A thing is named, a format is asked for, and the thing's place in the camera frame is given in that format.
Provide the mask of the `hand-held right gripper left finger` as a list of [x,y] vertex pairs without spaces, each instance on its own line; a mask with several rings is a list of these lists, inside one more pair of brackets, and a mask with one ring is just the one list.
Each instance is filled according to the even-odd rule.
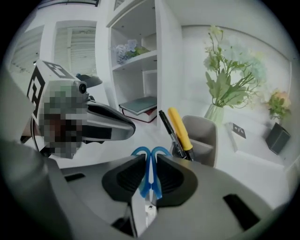
[[145,155],[60,169],[48,160],[49,178],[74,240],[131,240],[138,236],[132,197],[142,181]]

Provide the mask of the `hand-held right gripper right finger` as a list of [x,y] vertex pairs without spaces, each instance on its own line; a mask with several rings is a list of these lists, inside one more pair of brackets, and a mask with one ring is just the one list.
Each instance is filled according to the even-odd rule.
[[225,240],[243,232],[224,197],[237,195],[259,218],[270,206],[229,174],[184,159],[157,156],[162,198],[147,240]]

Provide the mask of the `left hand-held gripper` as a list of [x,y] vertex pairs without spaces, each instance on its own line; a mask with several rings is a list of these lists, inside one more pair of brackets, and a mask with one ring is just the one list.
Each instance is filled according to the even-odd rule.
[[[30,120],[31,137],[38,131],[50,153],[72,159],[85,143],[121,141],[136,130],[132,120],[114,108],[99,102],[87,102],[87,84],[78,80],[61,65],[37,60],[27,90],[34,106]],[[130,125],[129,128],[86,125],[87,108],[93,114]]]

